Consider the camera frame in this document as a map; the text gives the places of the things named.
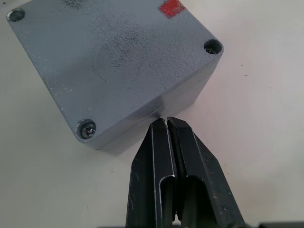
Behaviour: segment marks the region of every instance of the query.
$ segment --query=screw hole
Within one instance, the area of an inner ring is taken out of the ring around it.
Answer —
[[[222,50],[222,45],[216,39],[211,39],[204,44],[204,49],[207,53],[216,55]]]
[[[82,139],[89,139],[94,136],[96,132],[96,124],[93,120],[82,120],[78,126],[77,134]]]
[[[13,9],[7,15],[7,20],[17,22],[25,17],[25,11],[23,9]]]

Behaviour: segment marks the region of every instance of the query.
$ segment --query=red mark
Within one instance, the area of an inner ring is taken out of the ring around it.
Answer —
[[[160,7],[159,10],[167,17],[173,18],[175,15],[183,12],[185,7],[179,0],[167,0]]]

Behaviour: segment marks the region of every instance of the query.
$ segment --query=screw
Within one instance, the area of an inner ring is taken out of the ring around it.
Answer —
[[[215,55],[215,54],[216,54],[216,51],[215,51],[213,48],[211,48],[211,47],[207,47],[207,48],[205,48],[205,50],[206,50],[209,54],[212,54],[212,55]]]
[[[85,123],[84,125],[82,125],[80,130],[81,137],[84,139],[92,138],[95,132],[96,132],[96,125],[93,122]]]

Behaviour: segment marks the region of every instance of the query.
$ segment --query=white table surface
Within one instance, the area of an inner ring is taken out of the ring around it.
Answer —
[[[94,151],[72,135],[0,1],[0,227],[124,225],[141,142]],[[186,120],[249,224],[304,219],[304,1],[183,0],[225,47]]]

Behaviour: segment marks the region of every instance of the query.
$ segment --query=gray enclosure box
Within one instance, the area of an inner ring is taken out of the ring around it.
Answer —
[[[76,138],[95,149],[192,104],[223,53],[177,0],[33,0],[20,8],[10,26]],[[89,139],[80,134],[84,120],[96,125]]]

